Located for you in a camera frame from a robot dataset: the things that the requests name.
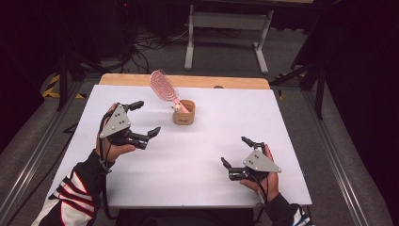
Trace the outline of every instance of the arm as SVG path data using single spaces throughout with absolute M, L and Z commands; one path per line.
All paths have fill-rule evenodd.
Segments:
M 101 207 L 100 139 L 96 149 L 85 162 L 78 163 L 70 175 L 66 176 L 56 191 L 45 201 L 41 212 L 32 225 L 92 225 Z M 104 158 L 110 168 L 123 153 L 132 152 L 133 145 L 111 145 L 104 140 Z
M 273 156 L 270 149 L 265 145 L 266 155 L 273 161 Z M 255 182 L 250 180 L 241 180 L 240 183 L 257 194 L 262 194 L 261 189 Z M 273 221 L 274 226 L 288 226 L 288 225 L 302 225 L 311 226 L 313 223 L 311 219 L 302 210 L 298 204 L 288 203 L 284 197 L 279 193 L 279 177 L 275 172 L 269 172 L 267 178 L 261 181 L 264 190 L 267 190 L 267 206 L 264 208 L 266 214 Z

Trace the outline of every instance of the white tabletop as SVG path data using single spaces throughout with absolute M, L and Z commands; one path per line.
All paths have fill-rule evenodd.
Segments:
M 173 123 L 172 103 L 161 101 L 151 88 L 97 85 L 49 191 L 87 159 L 95 147 L 104 112 L 113 103 L 144 106 L 129 111 L 134 133 L 161 126 L 146 150 L 121 156 L 107 176 L 108 202 L 119 208 L 253 207 L 255 193 L 232 182 L 220 157 L 243 167 L 252 152 L 241 137 L 266 142 L 281 167 L 279 190 L 288 202 L 311 204 L 275 95 L 267 89 L 179 88 L 181 99 L 195 102 L 192 125 Z

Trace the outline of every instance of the sleeve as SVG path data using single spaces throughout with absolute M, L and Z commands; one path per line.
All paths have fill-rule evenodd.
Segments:
M 264 210 L 273 221 L 273 226 L 314 225 L 300 205 L 288 203 L 281 193 Z
M 103 169 L 99 161 L 93 150 L 88 160 L 78 163 L 45 201 L 32 225 L 92 225 L 101 207 Z

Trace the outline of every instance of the brown container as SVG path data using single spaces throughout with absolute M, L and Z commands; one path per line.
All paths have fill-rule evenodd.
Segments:
M 196 114 L 196 104 L 189 100 L 180 101 L 183 106 L 188 110 L 188 113 L 173 113 L 173 121 L 178 125 L 189 125 L 194 122 L 194 116 Z

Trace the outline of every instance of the human hand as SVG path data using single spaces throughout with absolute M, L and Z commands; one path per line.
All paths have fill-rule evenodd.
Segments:
M 116 104 L 113 104 L 109 110 L 107 112 L 112 112 L 115 107 L 117 107 Z M 105 127 L 105 125 L 108 123 L 109 118 L 107 118 L 104 121 L 104 125 L 103 128 Z M 132 144 L 125 144 L 125 145 L 112 145 L 108 138 L 104 138 L 104 139 L 100 139 L 99 135 L 97 135 L 97 144 L 96 144 L 96 153 L 97 155 L 101 155 L 100 152 L 100 142 L 104 142 L 103 143 L 103 158 L 106 159 L 109 162 L 115 162 L 115 160 L 117 160 L 117 158 L 124 153 L 129 153 L 132 152 L 136 149 L 135 145 Z
M 270 152 L 269 146 L 264 145 L 266 156 L 273 161 L 273 155 Z M 240 184 L 255 191 L 256 194 L 263 194 L 261 188 L 255 182 L 247 179 L 240 181 Z M 279 177 L 275 172 L 269 172 L 266 178 L 261 181 L 263 189 L 267 192 L 266 200 L 271 202 L 277 195 L 279 195 Z

